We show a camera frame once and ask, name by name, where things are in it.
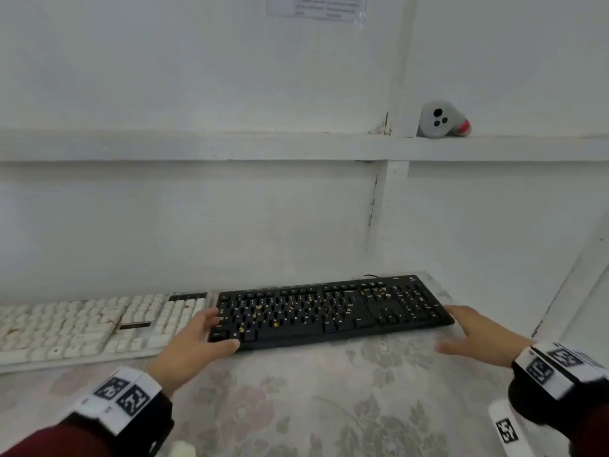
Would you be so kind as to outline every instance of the white keyboard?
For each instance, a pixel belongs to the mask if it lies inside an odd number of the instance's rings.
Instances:
[[[0,374],[154,356],[207,293],[0,307]]]

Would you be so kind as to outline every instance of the keyboard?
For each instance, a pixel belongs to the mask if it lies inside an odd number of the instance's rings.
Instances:
[[[0,374],[154,356],[207,293],[138,295],[0,307]]]
[[[454,323],[415,275],[222,292],[209,341],[240,350],[301,345]]]

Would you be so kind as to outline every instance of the table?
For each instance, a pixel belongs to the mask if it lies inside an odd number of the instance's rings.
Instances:
[[[443,304],[452,299],[417,273]],[[433,351],[457,326],[244,352],[174,395],[175,428],[202,456],[445,457],[505,453],[488,418],[512,373]],[[147,360],[128,365],[143,368]],[[0,450],[56,423],[125,362],[0,375]]]

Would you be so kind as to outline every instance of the space bar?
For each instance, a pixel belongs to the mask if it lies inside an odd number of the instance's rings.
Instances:
[[[278,338],[302,337],[307,335],[321,335],[321,324],[283,325],[277,328],[258,329],[258,340],[276,340]]]

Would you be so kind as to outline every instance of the paper on wall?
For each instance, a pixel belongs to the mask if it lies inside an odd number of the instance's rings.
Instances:
[[[267,14],[363,22],[367,0],[267,0]]]

